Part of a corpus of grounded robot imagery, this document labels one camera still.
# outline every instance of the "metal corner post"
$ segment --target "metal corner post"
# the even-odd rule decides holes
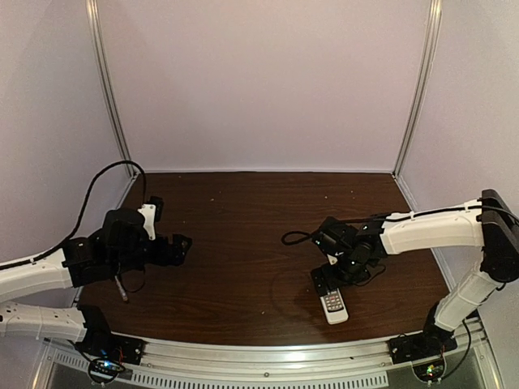
[[[101,34],[101,21],[99,20],[99,11],[97,8],[97,0],[86,0],[88,23],[90,33],[92,34],[92,43],[94,53],[97,60],[97,68],[99,70],[99,78],[101,88],[105,98],[106,109],[114,131],[115,141],[118,145],[119,154],[124,160],[131,160],[128,144],[122,131],[121,119],[117,105],[115,103],[114,90],[109,76],[108,62],[106,61],[105,47],[103,46],[103,36]],[[133,167],[125,165],[128,177],[134,177],[137,172]]]
[[[418,82],[414,91],[414,99],[411,105],[410,115],[407,120],[407,127],[405,128],[404,139],[398,153],[393,176],[398,178],[401,174],[405,163],[405,158],[410,149],[411,141],[413,139],[414,131],[418,124],[418,116],[422,108],[427,82],[431,74],[432,63],[434,61],[436,45],[438,43],[438,36],[440,34],[440,23],[442,13],[442,0],[431,0],[431,8],[429,10],[429,20],[427,21],[427,30],[425,35],[425,42],[423,45],[422,62],[418,73]]]

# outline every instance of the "ventilation grille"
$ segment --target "ventilation grille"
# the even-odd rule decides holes
[[[77,370],[86,371],[88,363],[79,355],[57,350],[54,362]],[[131,382],[137,386],[152,389],[376,389],[388,387],[388,376],[385,371],[364,374],[355,377],[319,380],[314,382],[265,383],[255,385],[231,381],[200,380],[195,378],[176,378],[166,374],[156,374],[139,370],[132,366],[133,374],[121,376],[121,382]]]
[[[153,389],[376,389],[388,387],[388,376],[385,372],[366,374],[352,378],[340,378],[325,383],[290,383],[290,384],[222,384],[201,383],[198,380],[171,378],[157,374],[134,372],[131,381],[135,385]]]

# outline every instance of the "white wall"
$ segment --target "white wall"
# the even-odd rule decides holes
[[[438,51],[403,178],[420,209],[495,188],[519,213],[519,4],[444,2]],[[477,250],[442,250],[459,280]],[[480,310],[506,387],[517,387],[519,283]]]
[[[145,168],[392,170],[428,1],[99,7],[122,125]]]
[[[45,250],[74,226],[92,176],[118,160],[84,0],[0,2],[0,261]],[[100,180],[80,232],[100,227],[128,182]],[[33,298],[66,304],[70,294]],[[1,339],[1,388],[24,388],[40,344]]]

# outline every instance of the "white remote control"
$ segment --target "white remote control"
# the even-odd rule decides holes
[[[328,292],[326,296],[322,296],[320,299],[329,324],[338,324],[348,320],[348,311],[342,301],[339,289]]]

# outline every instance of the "dark wooden table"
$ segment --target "dark wooden table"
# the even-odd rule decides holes
[[[326,258],[310,242],[283,246],[289,230],[315,230],[326,216],[364,217],[408,207],[389,174],[149,174],[165,200],[157,232],[194,245],[181,267],[148,266],[147,284],[122,303],[111,281],[89,285],[81,303],[102,308],[113,331],[205,344],[320,344],[422,328],[447,292],[429,250],[384,259],[369,285],[342,288],[350,319],[330,326],[310,270]],[[137,181],[125,205],[140,205]],[[128,273],[130,289],[141,273]]]

